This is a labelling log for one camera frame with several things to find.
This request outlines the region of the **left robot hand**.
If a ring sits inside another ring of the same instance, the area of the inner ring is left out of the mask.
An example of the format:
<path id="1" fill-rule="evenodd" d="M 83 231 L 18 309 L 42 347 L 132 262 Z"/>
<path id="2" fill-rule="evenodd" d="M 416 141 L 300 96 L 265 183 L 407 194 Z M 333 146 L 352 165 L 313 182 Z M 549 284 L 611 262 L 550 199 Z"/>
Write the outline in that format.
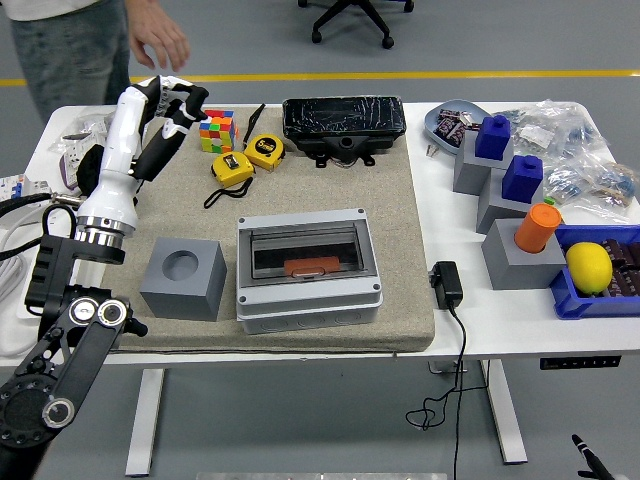
<path id="1" fill-rule="evenodd" d="M 209 92 L 184 79 L 156 76 L 121 93 L 104 149 L 97 187 L 77 213 L 77 238 L 123 238 L 137 228 L 134 195 L 180 149 Z"/>

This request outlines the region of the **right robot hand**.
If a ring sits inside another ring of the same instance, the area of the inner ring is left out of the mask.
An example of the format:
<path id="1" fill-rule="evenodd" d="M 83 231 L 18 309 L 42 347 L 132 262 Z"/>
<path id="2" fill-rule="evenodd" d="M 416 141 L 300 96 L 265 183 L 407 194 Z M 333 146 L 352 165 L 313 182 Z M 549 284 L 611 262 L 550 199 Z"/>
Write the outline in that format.
<path id="1" fill-rule="evenodd" d="M 573 434 L 571 439 L 578 449 L 579 453 L 584 458 L 588 469 L 578 470 L 577 475 L 584 479 L 598 479 L 598 480 L 615 480 L 626 479 L 624 475 L 612 474 L 602 463 L 599 457 L 590 449 L 590 447 L 577 435 Z"/>

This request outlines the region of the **person's left hand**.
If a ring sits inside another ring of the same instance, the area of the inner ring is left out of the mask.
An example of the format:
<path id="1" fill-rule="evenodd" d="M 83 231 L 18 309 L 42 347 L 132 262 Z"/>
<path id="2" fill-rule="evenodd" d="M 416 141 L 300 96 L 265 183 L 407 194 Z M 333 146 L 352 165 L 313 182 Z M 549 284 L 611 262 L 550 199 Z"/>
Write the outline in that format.
<path id="1" fill-rule="evenodd" d="M 179 72 L 190 56 L 185 33 L 157 1 L 125 2 L 129 44 L 139 64 Z"/>

